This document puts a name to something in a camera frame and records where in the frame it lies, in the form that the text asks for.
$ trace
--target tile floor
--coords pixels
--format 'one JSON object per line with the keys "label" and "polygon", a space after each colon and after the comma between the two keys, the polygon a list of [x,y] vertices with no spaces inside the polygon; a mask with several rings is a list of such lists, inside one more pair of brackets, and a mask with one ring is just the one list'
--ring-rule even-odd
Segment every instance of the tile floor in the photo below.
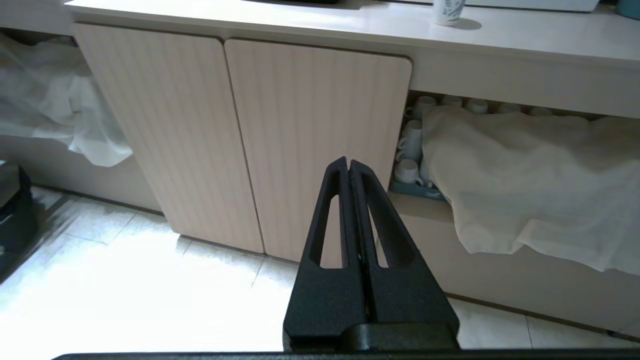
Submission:
{"label": "tile floor", "polygon": [[[41,246],[0,285],[0,358],[278,351],[297,266],[191,241],[163,217],[33,189]],[[635,347],[451,300],[463,348]]]}

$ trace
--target wooden cabinet door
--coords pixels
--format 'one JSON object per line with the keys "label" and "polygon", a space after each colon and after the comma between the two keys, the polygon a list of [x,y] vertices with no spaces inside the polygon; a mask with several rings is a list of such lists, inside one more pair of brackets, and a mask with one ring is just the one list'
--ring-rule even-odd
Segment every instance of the wooden cabinet door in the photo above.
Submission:
{"label": "wooden cabinet door", "polygon": [[263,252],[222,43],[73,29],[172,229]]}
{"label": "wooden cabinet door", "polygon": [[[388,186],[412,65],[249,40],[225,49],[265,251],[299,261],[327,165],[346,155]],[[326,233],[339,239],[332,214]],[[326,239],[323,263],[339,267],[339,254]]]}

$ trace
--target white sheet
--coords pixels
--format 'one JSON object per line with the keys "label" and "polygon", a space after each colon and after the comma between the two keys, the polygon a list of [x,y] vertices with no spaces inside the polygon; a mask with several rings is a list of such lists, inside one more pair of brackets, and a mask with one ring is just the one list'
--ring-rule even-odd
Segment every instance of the white sheet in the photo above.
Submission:
{"label": "white sheet", "polygon": [[439,106],[423,131],[431,180],[469,252],[528,245],[640,275],[640,120]]}
{"label": "white sheet", "polygon": [[53,138],[94,165],[131,154],[80,49],[0,34],[0,135]]}

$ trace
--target cabinet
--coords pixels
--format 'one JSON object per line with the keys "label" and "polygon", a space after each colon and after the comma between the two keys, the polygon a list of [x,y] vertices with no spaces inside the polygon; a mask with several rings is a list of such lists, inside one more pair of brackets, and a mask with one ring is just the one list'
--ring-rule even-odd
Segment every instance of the cabinet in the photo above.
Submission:
{"label": "cabinet", "polygon": [[[329,163],[357,159],[388,185],[412,65],[249,40],[225,49],[265,251],[298,261]],[[338,225],[334,217],[327,234]],[[325,248],[323,263],[339,251]]]}
{"label": "cabinet", "polygon": [[73,30],[172,229],[263,252],[222,43]]}

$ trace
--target cabinet door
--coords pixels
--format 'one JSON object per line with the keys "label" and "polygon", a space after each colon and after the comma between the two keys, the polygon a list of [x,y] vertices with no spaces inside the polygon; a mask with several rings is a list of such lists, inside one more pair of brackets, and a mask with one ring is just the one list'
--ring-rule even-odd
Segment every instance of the cabinet door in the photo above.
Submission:
{"label": "cabinet door", "polygon": [[172,229],[263,252],[222,44],[73,28]]}
{"label": "cabinet door", "polygon": [[[388,185],[411,63],[248,40],[225,49],[265,251],[299,261],[329,163],[357,159]],[[326,233],[339,239],[332,214]],[[339,242],[326,239],[322,260],[339,267]]]}

